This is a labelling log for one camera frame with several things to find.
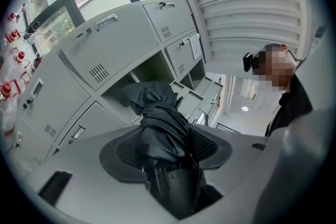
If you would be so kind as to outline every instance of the hair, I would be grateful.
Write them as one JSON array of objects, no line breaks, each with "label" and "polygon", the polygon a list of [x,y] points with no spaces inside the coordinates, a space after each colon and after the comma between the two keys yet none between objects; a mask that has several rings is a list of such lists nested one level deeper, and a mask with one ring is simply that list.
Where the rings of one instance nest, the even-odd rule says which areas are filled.
[{"label": "hair", "polygon": [[254,75],[259,75],[259,65],[261,63],[266,63],[266,52],[267,51],[281,51],[280,44],[267,44],[261,51],[259,51],[252,60],[252,71]]}]

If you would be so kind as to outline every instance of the person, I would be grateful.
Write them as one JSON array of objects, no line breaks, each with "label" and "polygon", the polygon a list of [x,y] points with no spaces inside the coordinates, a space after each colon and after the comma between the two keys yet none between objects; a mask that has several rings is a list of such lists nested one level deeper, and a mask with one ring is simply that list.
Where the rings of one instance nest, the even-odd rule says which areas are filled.
[{"label": "person", "polygon": [[255,56],[247,53],[243,62],[246,72],[252,67],[253,75],[257,75],[259,80],[266,80],[272,87],[284,91],[279,100],[281,107],[268,124],[265,136],[271,136],[275,129],[288,126],[312,110],[309,98],[295,75],[303,61],[299,62],[286,45],[268,44]]}]

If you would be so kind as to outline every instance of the black jacket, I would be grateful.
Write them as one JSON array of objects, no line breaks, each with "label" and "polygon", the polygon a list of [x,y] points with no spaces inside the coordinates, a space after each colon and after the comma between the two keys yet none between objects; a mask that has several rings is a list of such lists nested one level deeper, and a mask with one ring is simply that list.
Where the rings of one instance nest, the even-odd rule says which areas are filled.
[{"label": "black jacket", "polygon": [[282,94],[279,105],[281,108],[267,126],[265,136],[271,136],[275,129],[286,127],[297,117],[312,111],[306,91],[295,74],[290,80],[290,92]]}]

